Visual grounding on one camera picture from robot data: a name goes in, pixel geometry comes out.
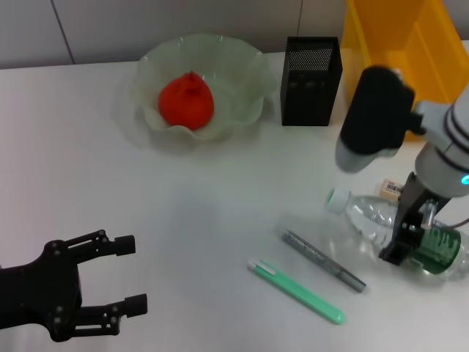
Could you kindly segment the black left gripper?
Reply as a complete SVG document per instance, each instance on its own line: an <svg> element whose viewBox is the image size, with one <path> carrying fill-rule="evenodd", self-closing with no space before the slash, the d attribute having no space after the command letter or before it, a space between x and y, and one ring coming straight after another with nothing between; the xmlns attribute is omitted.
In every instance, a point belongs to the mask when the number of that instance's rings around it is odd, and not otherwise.
<svg viewBox="0 0 469 352"><path fill-rule="evenodd" d="M76 310L80 300L77 263L135 252L133 235L112 241L105 230L98 230L65 242L51 241L31 263L1 269L1 328L41 325L54 342L72 336L118 335L123 316L147 314L147 295Z"/></svg>

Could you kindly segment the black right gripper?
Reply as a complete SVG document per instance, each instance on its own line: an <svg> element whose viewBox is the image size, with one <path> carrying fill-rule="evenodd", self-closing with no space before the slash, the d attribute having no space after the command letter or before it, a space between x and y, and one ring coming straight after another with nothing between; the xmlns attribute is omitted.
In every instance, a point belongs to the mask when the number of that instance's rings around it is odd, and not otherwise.
<svg viewBox="0 0 469 352"><path fill-rule="evenodd" d="M421 244L421 228L431 228L435 216L446 205L446 199L430 191L411 172L399 196L391 241L379 253L379 258L401 265Z"/></svg>

